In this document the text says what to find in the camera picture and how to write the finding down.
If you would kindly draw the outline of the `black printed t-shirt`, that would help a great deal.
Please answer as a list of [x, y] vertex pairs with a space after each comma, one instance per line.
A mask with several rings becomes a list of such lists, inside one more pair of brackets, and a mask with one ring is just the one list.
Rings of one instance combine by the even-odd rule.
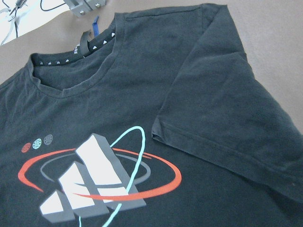
[[117, 13], [0, 87], [3, 227], [300, 227], [303, 136], [228, 7]]

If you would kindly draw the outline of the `grey aluminium post bracket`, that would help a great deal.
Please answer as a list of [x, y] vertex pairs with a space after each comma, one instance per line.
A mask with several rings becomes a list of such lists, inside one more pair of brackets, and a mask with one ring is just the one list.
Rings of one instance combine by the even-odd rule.
[[77, 17], [81, 17], [86, 13], [99, 9], [106, 5], [106, 0], [64, 0], [70, 11]]

